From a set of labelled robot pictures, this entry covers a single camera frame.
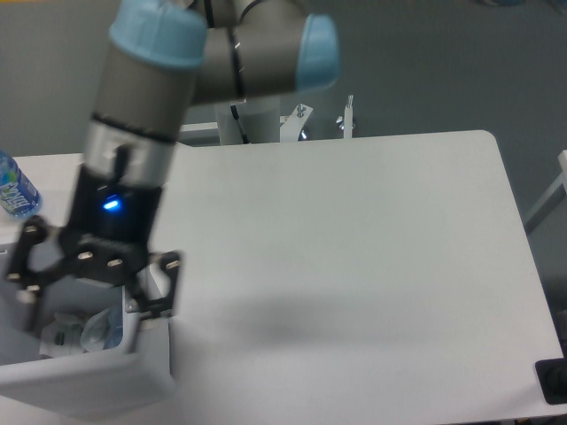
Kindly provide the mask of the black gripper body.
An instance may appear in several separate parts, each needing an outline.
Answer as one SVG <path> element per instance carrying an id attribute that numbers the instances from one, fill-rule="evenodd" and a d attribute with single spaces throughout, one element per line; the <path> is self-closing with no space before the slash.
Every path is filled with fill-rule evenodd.
<path id="1" fill-rule="evenodd" d="M 67 224 L 58 236 L 71 274 L 124 286 L 148 265 L 148 240 L 162 188 L 129 186 L 98 174 L 85 164 Z"/>

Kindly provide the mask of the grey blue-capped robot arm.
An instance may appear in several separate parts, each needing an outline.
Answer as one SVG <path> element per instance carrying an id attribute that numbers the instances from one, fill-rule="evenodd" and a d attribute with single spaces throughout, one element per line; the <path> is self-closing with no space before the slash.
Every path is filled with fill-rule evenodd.
<path id="1" fill-rule="evenodd" d="M 32 334 L 47 289 L 67 276 L 123 288 L 143 320 L 171 315 L 183 262 L 149 239 L 186 111 L 325 89 L 340 73 L 332 18 L 298 1 L 124 1 L 65 225 L 25 220 L 4 279 Z"/>

